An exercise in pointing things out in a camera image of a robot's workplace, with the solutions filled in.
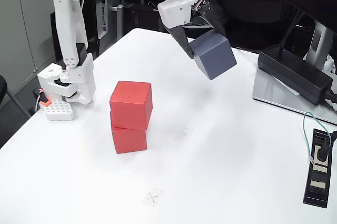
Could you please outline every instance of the wooden block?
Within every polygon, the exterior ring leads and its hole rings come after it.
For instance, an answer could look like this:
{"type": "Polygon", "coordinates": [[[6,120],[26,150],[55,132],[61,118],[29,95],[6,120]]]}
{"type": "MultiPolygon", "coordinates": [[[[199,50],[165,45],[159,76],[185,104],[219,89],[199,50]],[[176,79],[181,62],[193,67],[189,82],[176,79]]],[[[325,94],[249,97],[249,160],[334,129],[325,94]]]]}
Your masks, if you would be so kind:
{"type": "Polygon", "coordinates": [[[147,130],[152,113],[151,83],[119,81],[110,107],[115,127],[147,130]]]}
{"type": "Polygon", "coordinates": [[[116,128],[112,119],[111,128],[117,154],[147,150],[145,131],[116,128]]]}

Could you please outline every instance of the power strip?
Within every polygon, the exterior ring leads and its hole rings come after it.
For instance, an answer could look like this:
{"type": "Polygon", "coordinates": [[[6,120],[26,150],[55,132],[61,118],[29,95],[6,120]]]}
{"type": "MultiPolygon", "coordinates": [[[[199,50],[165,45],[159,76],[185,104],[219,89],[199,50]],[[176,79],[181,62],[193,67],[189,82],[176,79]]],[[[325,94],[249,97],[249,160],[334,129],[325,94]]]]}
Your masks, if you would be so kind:
{"type": "Polygon", "coordinates": [[[332,149],[328,158],[322,162],[318,160],[318,150],[329,140],[326,132],[314,129],[311,146],[311,156],[315,164],[310,163],[308,179],[304,193],[304,204],[327,208],[330,188],[330,176],[332,165],[332,149]]]}

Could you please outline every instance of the black chair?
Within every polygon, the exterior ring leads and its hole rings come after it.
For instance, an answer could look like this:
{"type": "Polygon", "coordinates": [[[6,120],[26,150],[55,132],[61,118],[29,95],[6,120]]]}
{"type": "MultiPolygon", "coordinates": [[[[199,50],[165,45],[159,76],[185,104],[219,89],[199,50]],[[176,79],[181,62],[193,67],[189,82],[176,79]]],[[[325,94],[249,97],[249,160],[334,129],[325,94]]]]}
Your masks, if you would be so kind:
{"type": "Polygon", "coordinates": [[[6,93],[16,104],[16,106],[22,111],[22,113],[29,119],[31,115],[26,111],[26,109],[24,109],[24,107],[20,104],[19,100],[12,94],[12,92],[10,92],[10,90],[7,87],[6,80],[0,75],[0,103],[4,99],[6,93]]]}

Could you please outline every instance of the dark blue cube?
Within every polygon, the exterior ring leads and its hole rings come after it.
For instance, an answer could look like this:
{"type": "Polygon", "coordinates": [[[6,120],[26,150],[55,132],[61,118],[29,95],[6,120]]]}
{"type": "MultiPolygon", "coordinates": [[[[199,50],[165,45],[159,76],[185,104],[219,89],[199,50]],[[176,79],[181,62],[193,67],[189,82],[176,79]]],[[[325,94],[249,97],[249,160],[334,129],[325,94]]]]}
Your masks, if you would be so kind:
{"type": "Polygon", "coordinates": [[[211,30],[190,43],[198,68],[210,79],[218,77],[236,65],[229,41],[211,30]]]}

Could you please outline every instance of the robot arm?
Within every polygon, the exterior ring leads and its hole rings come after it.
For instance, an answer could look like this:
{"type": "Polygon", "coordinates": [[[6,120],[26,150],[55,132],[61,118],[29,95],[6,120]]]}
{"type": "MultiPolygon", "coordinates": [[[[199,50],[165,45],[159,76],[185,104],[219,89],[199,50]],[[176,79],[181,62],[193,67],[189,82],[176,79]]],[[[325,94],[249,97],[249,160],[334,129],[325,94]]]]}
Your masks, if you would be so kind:
{"type": "MultiPolygon", "coordinates": [[[[65,68],[51,64],[38,75],[38,79],[45,95],[50,100],[57,101],[55,103],[60,103],[64,98],[69,103],[89,104],[93,101],[96,89],[93,75],[94,63],[92,54],[86,53],[88,41],[80,0],[53,1],[65,68]]],[[[192,59],[193,51],[182,27],[191,21],[191,15],[202,15],[216,31],[224,35],[224,29],[217,17],[214,18],[214,11],[211,9],[206,0],[166,0],[158,5],[164,26],[192,59]]],[[[72,115],[60,120],[71,120],[73,117],[72,115]]]]}

